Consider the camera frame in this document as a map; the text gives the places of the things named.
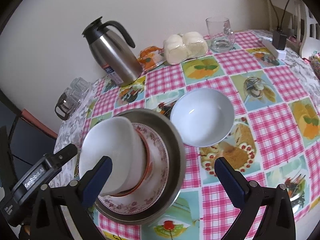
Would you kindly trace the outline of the white floral rim plate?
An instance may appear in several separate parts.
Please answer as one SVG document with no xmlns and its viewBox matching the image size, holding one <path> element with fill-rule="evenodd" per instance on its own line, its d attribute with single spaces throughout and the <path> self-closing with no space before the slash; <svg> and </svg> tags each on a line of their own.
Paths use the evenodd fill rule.
<svg viewBox="0 0 320 240">
<path fill-rule="evenodd" d="M 121 215 L 137 214 L 155 204 L 163 193 L 169 177 L 169 155 L 164 141 L 149 126 L 137 122 L 134 122 L 133 126 L 144 135 L 148 143 L 153 157 L 153 169 L 147 181 L 135 192 L 123 197 L 98 197 L 103 207 Z"/>
</svg>

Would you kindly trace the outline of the white square bowl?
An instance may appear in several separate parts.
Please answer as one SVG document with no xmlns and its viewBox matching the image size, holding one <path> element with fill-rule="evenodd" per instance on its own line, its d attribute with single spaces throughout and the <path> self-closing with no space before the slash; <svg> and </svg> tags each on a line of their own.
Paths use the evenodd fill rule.
<svg viewBox="0 0 320 240">
<path fill-rule="evenodd" d="M 112 171 L 100 196 L 115 195 L 138 185 L 144 176 L 147 155 L 132 122 L 116 116 L 96 124 L 86 135 L 79 160 L 79 176 L 104 157 L 112 160 Z"/>
</svg>

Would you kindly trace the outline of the large stainless steel plate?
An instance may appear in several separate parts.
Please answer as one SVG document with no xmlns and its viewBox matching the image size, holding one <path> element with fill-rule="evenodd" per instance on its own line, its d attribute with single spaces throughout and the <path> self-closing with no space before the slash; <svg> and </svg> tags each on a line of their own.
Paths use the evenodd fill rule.
<svg viewBox="0 0 320 240">
<path fill-rule="evenodd" d="M 169 155 L 169 177 L 163 193 L 159 199 L 151 207 L 145 211 L 133 215 L 121 215 L 103 207 L 102 203 L 97 198 L 95 207 L 108 219 L 126 225 L 142 225 L 151 223 L 158 219 L 172 206 L 183 184 L 185 175 L 185 148 L 182 139 L 171 123 L 171 121 L 157 113 L 144 108 L 131 109 L 121 112 L 119 116 L 128 118 L 132 124 L 137 122 L 154 129 L 161 139 L 164 141 Z"/>
</svg>

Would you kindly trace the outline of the pale blue round bowl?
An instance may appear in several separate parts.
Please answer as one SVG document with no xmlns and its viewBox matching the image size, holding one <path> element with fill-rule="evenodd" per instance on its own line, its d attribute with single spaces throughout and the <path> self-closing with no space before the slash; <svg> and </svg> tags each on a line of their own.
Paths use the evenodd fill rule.
<svg viewBox="0 0 320 240">
<path fill-rule="evenodd" d="M 171 110 L 170 121 L 182 141 L 194 147 L 221 142 L 234 124 L 234 107 L 224 94 L 212 88 L 187 92 Z"/>
</svg>

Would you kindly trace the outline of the grey floral white cloth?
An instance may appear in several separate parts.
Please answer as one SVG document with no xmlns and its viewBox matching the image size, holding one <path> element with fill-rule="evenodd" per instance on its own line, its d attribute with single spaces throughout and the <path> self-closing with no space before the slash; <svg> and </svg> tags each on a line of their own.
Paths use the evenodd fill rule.
<svg viewBox="0 0 320 240">
<path fill-rule="evenodd" d="M 104 86 L 104 82 L 104 77 L 95 81 L 80 107 L 67 121 L 62 122 L 54 147 L 54 153 L 57 153 L 69 144 L 75 145 L 78 149 L 78 153 L 68 161 L 67 164 L 63 165 L 61 172 L 50 181 L 50 187 L 65 186 L 71 180 L 79 177 L 81 145 L 84 138 L 84 131 L 88 127 L 86 125 L 86 120 L 93 114 L 93 108 Z"/>
</svg>

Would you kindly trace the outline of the clear drinking glass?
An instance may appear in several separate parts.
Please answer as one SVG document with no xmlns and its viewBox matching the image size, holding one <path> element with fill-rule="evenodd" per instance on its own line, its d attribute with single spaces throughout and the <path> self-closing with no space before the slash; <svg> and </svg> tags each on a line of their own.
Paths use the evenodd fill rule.
<svg viewBox="0 0 320 240">
<path fill-rule="evenodd" d="M 74 90 L 84 93 L 85 91 L 90 89 L 91 84 L 85 81 L 83 78 L 77 77 L 71 82 L 70 87 Z"/>
<path fill-rule="evenodd" d="M 74 88 L 66 88 L 65 93 L 68 97 L 77 103 L 82 102 L 88 94 L 88 90 L 82 92 Z"/>
</svg>

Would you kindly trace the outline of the stainless steel thermos jug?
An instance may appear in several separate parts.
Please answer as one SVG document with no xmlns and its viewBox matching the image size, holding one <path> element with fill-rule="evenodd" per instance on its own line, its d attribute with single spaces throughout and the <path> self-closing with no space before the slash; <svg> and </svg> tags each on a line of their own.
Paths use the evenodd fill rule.
<svg viewBox="0 0 320 240">
<path fill-rule="evenodd" d="M 89 49 L 114 83 L 125 87 L 134 83 L 142 74 L 143 67 L 131 48 L 136 45 L 127 30 L 117 21 L 103 23 L 101 17 L 91 22 L 82 32 Z"/>
</svg>

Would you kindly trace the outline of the orange snack packet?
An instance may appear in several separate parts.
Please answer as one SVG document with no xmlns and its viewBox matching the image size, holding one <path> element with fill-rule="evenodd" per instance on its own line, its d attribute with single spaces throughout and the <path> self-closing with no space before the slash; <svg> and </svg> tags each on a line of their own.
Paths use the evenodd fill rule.
<svg viewBox="0 0 320 240">
<path fill-rule="evenodd" d="M 157 46 L 150 46 L 140 52 L 137 59 L 143 67 L 144 72 L 149 72 L 165 62 L 163 48 Z"/>
</svg>

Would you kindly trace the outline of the white power strip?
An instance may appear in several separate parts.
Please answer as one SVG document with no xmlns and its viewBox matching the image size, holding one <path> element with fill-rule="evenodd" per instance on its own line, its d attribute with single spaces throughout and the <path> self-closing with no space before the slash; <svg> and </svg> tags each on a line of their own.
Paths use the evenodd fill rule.
<svg viewBox="0 0 320 240">
<path fill-rule="evenodd" d="M 286 58 L 286 50 L 276 49 L 271 40 L 262 39 L 262 44 L 271 52 L 271 54 L 278 60 L 284 60 Z"/>
</svg>

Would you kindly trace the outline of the bag of white buns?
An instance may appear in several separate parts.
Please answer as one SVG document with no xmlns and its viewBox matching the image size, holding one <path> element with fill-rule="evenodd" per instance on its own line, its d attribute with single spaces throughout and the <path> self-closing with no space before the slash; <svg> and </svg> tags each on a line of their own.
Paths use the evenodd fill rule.
<svg viewBox="0 0 320 240">
<path fill-rule="evenodd" d="M 170 35 L 164 40 L 163 49 L 167 63 L 175 65 L 206 55 L 208 44 L 200 33 L 191 31 L 183 35 Z"/>
</svg>

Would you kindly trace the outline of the black power adapter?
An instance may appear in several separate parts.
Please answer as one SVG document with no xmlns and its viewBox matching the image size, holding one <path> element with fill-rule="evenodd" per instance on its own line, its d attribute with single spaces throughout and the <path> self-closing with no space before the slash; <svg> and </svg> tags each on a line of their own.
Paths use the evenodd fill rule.
<svg viewBox="0 0 320 240">
<path fill-rule="evenodd" d="M 275 30 L 272 37 L 272 45 L 277 50 L 285 50 L 287 35 L 282 31 Z"/>
</svg>

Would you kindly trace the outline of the clear glass mug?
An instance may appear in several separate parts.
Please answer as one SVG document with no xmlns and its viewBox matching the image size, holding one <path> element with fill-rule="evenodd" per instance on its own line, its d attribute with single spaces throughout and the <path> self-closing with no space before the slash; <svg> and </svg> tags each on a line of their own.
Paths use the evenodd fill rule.
<svg viewBox="0 0 320 240">
<path fill-rule="evenodd" d="M 235 43 L 235 34 L 226 17 L 209 17 L 206 19 L 207 30 L 210 38 L 210 49 L 215 52 L 230 51 Z"/>
</svg>

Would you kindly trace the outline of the white plastic basket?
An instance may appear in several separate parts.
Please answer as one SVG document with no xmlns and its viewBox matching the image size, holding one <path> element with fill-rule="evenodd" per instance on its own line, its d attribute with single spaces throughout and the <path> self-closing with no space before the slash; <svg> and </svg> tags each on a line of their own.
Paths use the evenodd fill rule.
<svg viewBox="0 0 320 240">
<path fill-rule="evenodd" d="M 301 58 L 319 53 L 319 23 L 310 9 L 301 1 L 295 2 L 296 44 Z"/>
</svg>

